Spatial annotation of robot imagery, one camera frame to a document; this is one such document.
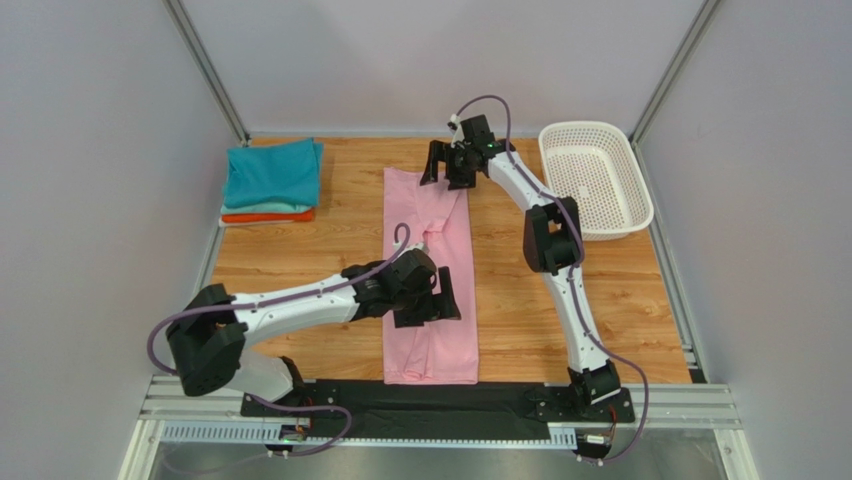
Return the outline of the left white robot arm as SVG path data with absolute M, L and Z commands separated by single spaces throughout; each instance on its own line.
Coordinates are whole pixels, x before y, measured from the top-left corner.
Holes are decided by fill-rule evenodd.
M 186 396 L 230 389 L 302 407 L 306 387 L 294 361 L 259 354 L 253 346 L 315 326 L 385 315 L 396 328 L 459 320 L 449 268 L 436 266 L 416 246 L 284 290 L 230 294 L 221 284 L 209 285 L 169 322 L 165 336 Z

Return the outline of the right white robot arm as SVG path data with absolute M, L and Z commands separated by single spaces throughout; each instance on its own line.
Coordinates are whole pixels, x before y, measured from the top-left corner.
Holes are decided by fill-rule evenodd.
M 541 276 L 567 345 L 569 404 L 582 416 L 616 417 L 618 408 L 629 401 L 616 366 L 598 337 L 585 296 L 576 202 L 557 197 L 538 180 L 515 154 L 510 140 L 495 136 L 485 116 L 452 116 L 448 127 L 450 141 L 429 144 L 421 184 L 444 177 L 452 190 L 471 189 L 484 174 L 514 201 L 524 214 L 524 259 Z

